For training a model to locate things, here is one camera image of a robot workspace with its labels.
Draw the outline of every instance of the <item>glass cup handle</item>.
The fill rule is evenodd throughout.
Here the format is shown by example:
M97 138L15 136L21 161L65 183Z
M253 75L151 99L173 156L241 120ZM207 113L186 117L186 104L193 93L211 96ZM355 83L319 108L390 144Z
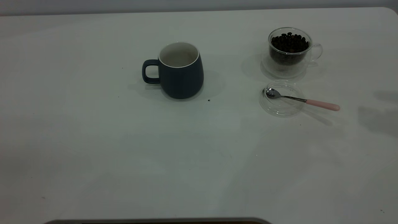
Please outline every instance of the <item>glass cup handle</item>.
M323 52L322 45L320 43L313 43L312 45L312 62L318 59Z

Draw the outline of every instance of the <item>pink spoon handle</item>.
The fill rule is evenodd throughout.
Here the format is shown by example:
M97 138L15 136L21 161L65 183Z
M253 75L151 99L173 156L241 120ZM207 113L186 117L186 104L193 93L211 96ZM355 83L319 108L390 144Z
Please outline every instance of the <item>pink spoon handle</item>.
M339 111L340 110L340 106L336 105L336 104L330 104L330 103L316 101L316 100L307 100L305 103L308 104L308 105L322 107L322 108L325 108L325 109L328 109L328 110L334 110L334 111Z

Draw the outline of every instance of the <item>mug handle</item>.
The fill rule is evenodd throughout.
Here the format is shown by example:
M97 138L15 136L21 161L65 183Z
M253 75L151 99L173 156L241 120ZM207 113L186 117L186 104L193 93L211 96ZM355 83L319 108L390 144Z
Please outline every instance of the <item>mug handle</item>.
M312 61L315 61L322 55L323 47L320 43L313 43L312 49Z
M149 83L149 84L159 84L159 83L160 83L159 78L149 78L148 76L146 76L146 73L145 73L146 67L148 67L148 66L150 66L150 65L159 66L159 62L158 62L157 59L146 60L146 61L144 62L144 64L142 65L142 78L144 79L144 81L145 81L146 83Z

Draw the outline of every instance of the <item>roasted coffee bean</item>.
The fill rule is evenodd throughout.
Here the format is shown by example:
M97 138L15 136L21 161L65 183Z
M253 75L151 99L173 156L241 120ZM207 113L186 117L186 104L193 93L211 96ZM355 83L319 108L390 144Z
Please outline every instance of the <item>roasted coffee bean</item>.
M273 37L271 44L278 50L289 53L298 53L305 51L309 44L305 41L305 37L301 35L292 35L291 32L283 33L281 36Z
M271 58L280 65L295 65L302 61L306 53L298 55L289 55L286 53L299 53L308 49L310 43L301 35L291 32L283 33L280 36L271 39L271 45L274 48L269 49Z

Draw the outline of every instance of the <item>white table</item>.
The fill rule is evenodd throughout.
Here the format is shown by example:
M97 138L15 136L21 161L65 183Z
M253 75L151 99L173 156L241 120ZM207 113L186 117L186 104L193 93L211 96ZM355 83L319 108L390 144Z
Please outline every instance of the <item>white table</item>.
M338 8L0 18L0 222L258 217L396 224L398 16ZM277 118L258 103L268 34L324 47L297 81L339 104ZM141 66L166 44L202 55L173 100ZM148 68L154 75L156 67Z

